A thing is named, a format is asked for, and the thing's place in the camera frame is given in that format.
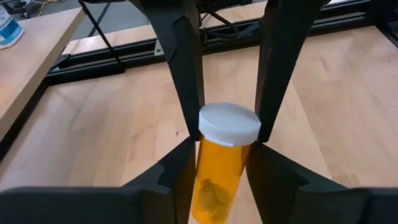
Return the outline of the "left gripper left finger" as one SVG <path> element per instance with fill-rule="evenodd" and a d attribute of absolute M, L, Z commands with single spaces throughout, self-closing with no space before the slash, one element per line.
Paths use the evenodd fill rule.
<path fill-rule="evenodd" d="M 187 223 L 195 142 L 186 138 L 121 187 L 18 187 L 1 192 L 1 223 Z"/>

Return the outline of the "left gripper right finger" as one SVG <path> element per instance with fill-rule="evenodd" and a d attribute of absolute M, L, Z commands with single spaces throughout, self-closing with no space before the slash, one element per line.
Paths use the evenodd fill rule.
<path fill-rule="evenodd" d="M 347 188 L 259 142 L 246 173 L 264 223 L 397 224 L 396 188 Z"/>

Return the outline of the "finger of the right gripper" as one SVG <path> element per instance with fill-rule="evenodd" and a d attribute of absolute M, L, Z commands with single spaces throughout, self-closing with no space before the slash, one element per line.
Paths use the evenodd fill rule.
<path fill-rule="evenodd" d="M 131 0 L 150 21 L 169 65 L 190 137 L 205 104 L 199 14 L 194 0 Z"/>
<path fill-rule="evenodd" d="M 259 68 L 255 112 L 261 121 L 257 140 L 267 142 L 302 45 L 323 0 L 268 0 L 259 27 Z"/>

